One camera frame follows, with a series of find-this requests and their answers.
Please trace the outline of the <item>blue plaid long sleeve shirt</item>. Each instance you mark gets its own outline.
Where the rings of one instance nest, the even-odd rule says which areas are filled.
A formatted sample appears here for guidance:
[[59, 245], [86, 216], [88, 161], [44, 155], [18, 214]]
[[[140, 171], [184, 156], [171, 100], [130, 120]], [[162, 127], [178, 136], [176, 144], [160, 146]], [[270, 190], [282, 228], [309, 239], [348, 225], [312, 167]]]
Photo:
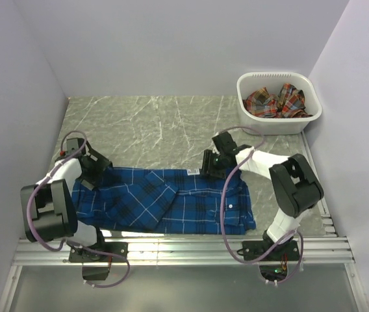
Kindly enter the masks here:
[[[79, 182], [71, 195], [77, 218], [112, 231], [219, 235], [222, 179], [185, 169], [107, 168], [100, 186]], [[237, 172], [225, 192], [225, 232], [256, 228], [249, 189]]]

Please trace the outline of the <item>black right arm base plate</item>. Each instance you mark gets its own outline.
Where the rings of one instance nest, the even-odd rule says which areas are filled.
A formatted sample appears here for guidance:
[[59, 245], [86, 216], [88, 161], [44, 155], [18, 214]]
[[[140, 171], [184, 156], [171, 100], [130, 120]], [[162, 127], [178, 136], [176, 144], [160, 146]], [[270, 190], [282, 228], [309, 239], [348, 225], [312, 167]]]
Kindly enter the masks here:
[[[237, 254], [242, 256], [245, 261], [252, 261], [264, 254], [270, 246], [270, 243], [263, 240], [245, 240], [242, 242], [242, 248], [237, 251]], [[297, 261], [299, 259], [298, 243], [290, 240], [275, 247], [263, 261]]]

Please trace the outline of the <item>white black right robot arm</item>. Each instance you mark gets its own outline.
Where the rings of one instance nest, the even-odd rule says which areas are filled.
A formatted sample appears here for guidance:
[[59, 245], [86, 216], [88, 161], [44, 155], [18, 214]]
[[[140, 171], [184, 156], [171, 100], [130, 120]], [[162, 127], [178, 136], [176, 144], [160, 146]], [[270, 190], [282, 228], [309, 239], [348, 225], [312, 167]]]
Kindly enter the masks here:
[[282, 156], [246, 144], [239, 146], [227, 131], [217, 134], [212, 141], [215, 148], [204, 151], [201, 175], [225, 180], [220, 204], [222, 235], [225, 235], [225, 192], [233, 175], [245, 171], [265, 177], [272, 182], [279, 209], [264, 232], [262, 250], [268, 259], [279, 259], [305, 211], [324, 197], [324, 190], [309, 162], [299, 153]]

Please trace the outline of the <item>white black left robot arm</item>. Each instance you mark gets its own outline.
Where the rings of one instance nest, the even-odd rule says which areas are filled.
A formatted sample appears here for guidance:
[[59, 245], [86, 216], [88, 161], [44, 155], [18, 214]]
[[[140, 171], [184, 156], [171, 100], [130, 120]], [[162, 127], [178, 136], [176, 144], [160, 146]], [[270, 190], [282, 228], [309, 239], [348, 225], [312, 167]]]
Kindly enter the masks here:
[[84, 253], [92, 261], [101, 261], [107, 255], [107, 244], [98, 227], [86, 225], [77, 218], [71, 195], [79, 182], [88, 190], [96, 189], [112, 161], [91, 149], [64, 162], [74, 149], [61, 151], [53, 168], [39, 182], [20, 190], [23, 224], [26, 238], [45, 243], [62, 239], [75, 246], [84, 246]]

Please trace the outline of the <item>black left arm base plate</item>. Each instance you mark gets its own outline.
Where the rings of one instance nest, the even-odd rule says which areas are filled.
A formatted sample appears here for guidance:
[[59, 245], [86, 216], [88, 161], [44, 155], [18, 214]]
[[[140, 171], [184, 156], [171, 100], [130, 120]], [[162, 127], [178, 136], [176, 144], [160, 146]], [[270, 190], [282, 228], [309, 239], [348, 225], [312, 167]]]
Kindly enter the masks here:
[[103, 252], [107, 255], [90, 252], [84, 249], [71, 247], [68, 261], [70, 263], [121, 263], [127, 258], [128, 243], [127, 242], [105, 242], [103, 244]]

